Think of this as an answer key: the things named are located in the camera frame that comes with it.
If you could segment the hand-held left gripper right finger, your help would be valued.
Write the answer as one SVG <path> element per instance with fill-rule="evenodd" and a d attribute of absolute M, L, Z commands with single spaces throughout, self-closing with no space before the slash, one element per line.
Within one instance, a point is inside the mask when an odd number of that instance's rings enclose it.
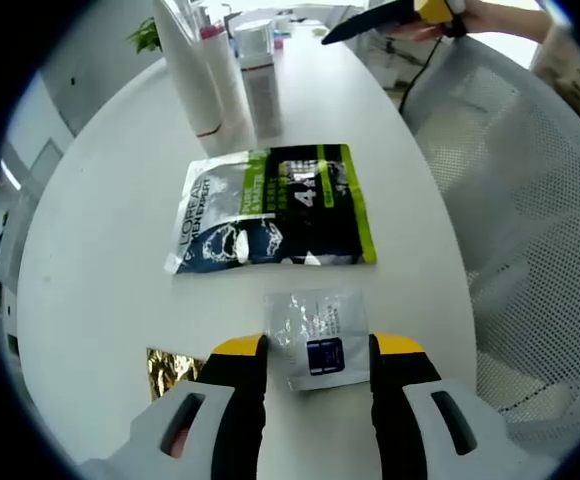
<path fill-rule="evenodd" d="M 384 479 L 512 479 L 526 453 L 501 415 L 443 379 L 416 341 L 369 335 L 371 418 Z"/>

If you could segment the person's right hand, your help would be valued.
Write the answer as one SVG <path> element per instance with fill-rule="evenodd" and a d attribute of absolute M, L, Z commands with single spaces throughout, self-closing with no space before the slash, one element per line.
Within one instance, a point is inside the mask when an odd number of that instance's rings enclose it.
<path fill-rule="evenodd" d="M 493 32 L 498 25 L 501 5 L 484 1 L 466 1 L 462 20 L 468 33 Z M 391 27 L 386 35 L 390 38 L 411 41 L 436 40 L 445 35 L 444 27 L 423 20 L 399 27 Z"/>

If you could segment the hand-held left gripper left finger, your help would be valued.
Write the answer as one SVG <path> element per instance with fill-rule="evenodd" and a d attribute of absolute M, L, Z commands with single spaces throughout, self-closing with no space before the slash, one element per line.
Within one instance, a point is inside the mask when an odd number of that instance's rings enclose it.
<path fill-rule="evenodd" d="M 268 341 L 256 334 L 217 346 L 194 381 L 181 380 L 131 423 L 86 479 L 254 479 L 266 423 Z"/>

